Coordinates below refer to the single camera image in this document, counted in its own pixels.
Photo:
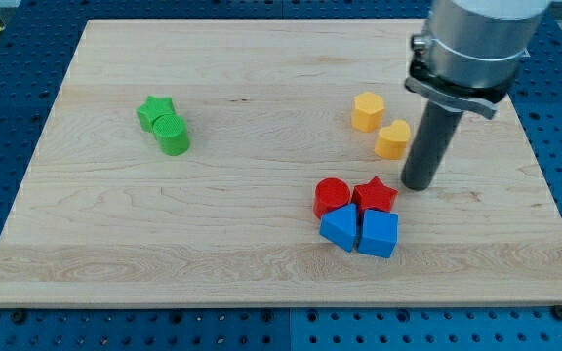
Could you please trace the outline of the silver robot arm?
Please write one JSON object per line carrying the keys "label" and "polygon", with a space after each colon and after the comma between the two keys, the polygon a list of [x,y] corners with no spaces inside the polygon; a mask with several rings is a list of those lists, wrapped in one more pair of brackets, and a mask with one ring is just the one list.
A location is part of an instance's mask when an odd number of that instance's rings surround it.
{"label": "silver robot arm", "polygon": [[434,0],[410,39],[407,90],[493,119],[548,0]]}

